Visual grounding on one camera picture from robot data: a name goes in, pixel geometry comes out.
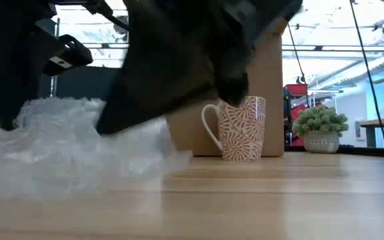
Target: plastic wrap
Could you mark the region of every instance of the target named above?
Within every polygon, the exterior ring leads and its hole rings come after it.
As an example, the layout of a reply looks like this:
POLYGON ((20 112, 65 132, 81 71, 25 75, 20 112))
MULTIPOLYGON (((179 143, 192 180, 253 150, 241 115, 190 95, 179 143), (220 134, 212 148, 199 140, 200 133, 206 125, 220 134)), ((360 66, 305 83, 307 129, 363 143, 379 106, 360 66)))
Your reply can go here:
POLYGON ((103 106, 74 99, 26 103, 18 128, 0 129, 0 198, 100 193, 186 168, 191 154, 176 151, 164 118, 101 137, 94 124, 103 106))

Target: white wall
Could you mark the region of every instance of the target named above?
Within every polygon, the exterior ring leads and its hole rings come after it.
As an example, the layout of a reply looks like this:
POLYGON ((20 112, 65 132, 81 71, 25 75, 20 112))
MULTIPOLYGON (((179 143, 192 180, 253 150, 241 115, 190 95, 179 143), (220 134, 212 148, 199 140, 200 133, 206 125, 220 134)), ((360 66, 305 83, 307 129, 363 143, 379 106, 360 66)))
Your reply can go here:
MULTIPOLYGON (((336 99, 337 113, 343 113, 348 118, 347 124, 349 130, 343 132, 340 138, 340 144, 353 145, 355 147, 366 147, 366 134, 365 129, 361 128, 361 140, 355 137, 355 121, 360 119, 364 121, 367 119, 367 100, 364 91, 354 93, 351 95, 341 96, 336 99)), ((334 107, 334 101, 326 101, 324 105, 327 107, 334 107)))

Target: green leaves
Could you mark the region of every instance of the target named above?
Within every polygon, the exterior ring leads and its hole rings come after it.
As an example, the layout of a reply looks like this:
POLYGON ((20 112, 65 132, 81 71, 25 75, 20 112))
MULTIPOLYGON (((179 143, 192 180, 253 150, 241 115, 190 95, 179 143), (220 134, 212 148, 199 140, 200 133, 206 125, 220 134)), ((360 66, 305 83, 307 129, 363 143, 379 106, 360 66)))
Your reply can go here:
POLYGON ((323 133, 336 132, 341 136, 342 131, 349 129, 347 117, 344 114, 336 114, 334 108, 326 108, 323 105, 306 109, 299 113, 299 117, 293 123, 293 131, 302 137, 309 131, 323 133))

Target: red patterned mug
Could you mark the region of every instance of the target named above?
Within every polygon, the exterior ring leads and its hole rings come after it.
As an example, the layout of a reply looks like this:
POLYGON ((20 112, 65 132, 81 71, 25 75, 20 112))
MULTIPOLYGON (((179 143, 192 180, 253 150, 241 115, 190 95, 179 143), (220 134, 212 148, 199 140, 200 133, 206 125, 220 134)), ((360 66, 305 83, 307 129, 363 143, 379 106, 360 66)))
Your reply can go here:
POLYGON ((205 129, 228 161, 252 161, 260 159, 265 135, 266 101, 262 97, 248 96, 240 107, 232 107, 224 101, 207 105, 201 112, 205 129), (205 122, 205 112, 213 109, 219 119, 219 139, 205 122))

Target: table surface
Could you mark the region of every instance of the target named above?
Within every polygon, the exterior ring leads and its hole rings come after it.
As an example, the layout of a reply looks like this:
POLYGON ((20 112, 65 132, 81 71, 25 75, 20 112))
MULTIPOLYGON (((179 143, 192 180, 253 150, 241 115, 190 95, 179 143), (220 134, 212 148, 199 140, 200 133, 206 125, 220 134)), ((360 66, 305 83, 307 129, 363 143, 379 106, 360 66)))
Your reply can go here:
POLYGON ((384 159, 287 153, 48 203, 0 201, 0 239, 384 239, 384 159))
POLYGON ((375 120, 368 120, 368 121, 360 121, 359 125, 361 127, 378 127, 380 126, 380 123, 379 123, 379 120, 375 119, 375 120))

